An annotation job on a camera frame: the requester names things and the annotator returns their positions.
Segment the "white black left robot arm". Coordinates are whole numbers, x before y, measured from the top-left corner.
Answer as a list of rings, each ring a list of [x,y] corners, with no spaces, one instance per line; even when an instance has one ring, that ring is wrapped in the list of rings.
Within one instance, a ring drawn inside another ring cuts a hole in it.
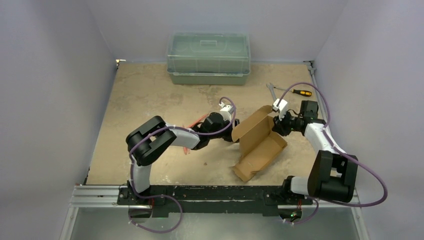
[[[131,132],[125,139],[130,159],[130,199],[142,205],[149,198],[161,197],[160,193],[149,191],[150,174],[153,163],[169,147],[185,147],[196,151],[214,139],[231,143],[232,131],[240,124],[240,120],[235,118],[234,113],[230,116],[231,119],[227,119],[222,113],[212,112],[189,128],[168,124],[161,116],[154,116]]]

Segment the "brown cardboard box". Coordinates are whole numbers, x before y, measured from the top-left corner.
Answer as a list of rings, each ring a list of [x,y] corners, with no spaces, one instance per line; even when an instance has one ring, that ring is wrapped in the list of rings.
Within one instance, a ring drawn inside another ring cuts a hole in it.
[[[232,130],[232,140],[238,141],[241,153],[232,170],[245,183],[266,169],[288,145],[272,130],[272,112],[270,105],[264,105]]]

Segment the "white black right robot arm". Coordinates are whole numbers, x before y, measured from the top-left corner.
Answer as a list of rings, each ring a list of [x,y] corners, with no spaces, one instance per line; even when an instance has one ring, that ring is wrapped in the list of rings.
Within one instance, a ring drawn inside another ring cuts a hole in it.
[[[281,136],[300,132],[312,145],[316,158],[308,177],[288,176],[282,184],[280,196],[288,204],[300,196],[348,203],[354,195],[358,166],[334,149],[333,138],[324,129],[326,122],[319,118],[316,101],[303,100],[300,112],[291,114],[285,100],[276,99],[272,110],[272,131]]]

